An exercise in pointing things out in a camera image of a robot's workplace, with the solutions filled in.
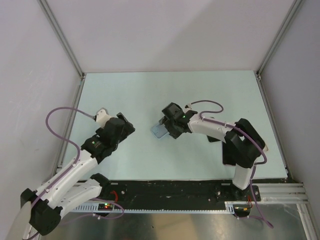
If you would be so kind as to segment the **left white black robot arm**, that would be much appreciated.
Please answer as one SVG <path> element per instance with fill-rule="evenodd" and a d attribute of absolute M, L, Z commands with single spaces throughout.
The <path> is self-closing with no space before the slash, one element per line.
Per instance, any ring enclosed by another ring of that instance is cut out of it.
<path fill-rule="evenodd" d="M 121 112 L 110 116 L 104 108 L 92 119 L 99 128 L 76 147 L 73 160 L 37 189 L 26 188 L 20 195 L 22 206 L 27 202 L 31 204 L 28 224 L 38 235 L 45 236 L 52 232 L 67 213 L 84 202 L 95 198 L 104 200 L 111 194 L 110 181 L 100 173 L 92 175 L 81 186 L 74 185 L 111 156 L 135 128 Z"/>

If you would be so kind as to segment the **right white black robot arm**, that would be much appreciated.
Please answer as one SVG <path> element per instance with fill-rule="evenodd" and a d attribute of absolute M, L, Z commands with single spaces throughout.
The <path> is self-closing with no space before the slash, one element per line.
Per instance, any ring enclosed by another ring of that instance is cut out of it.
<path fill-rule="evenodd" d="M 206 117 L 206 111 L 197 112 L 191 104 L 184 108 L 171 102 L 163 110 L 159 124 L 177 139 L 184 133 L 205 135 L 209 142 L 222 143 L 222 163 L 234 166 L 230 194 L 238 201 L 249 195 L 257 159 L 265 157 L 265 141 L 245 118 L 229 123 Z"/>

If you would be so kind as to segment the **black smartphone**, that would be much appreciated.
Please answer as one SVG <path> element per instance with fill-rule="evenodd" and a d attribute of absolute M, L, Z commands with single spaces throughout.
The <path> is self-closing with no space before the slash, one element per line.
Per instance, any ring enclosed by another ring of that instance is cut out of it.
<path fill-rule="evenodd" d="M 215 138 L 215 137 L 212 137 L 212 136 L 208 136 L 208 135 L 206 137 L 207 137 L 207 140 L 208 140 L 209 143 L 221 142 L 221 140 L 218 139 L 218 138 Z"/>

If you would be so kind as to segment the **light blue phone case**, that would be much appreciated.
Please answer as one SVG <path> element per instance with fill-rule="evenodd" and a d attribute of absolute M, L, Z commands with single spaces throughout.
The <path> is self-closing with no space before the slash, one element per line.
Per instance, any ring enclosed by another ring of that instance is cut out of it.
<path fill-rule="evenodd" d="M 156 139 L 161 139 L 168 135 L 168 130 L 163 124 L 156 124 L 150 130 Z"/>

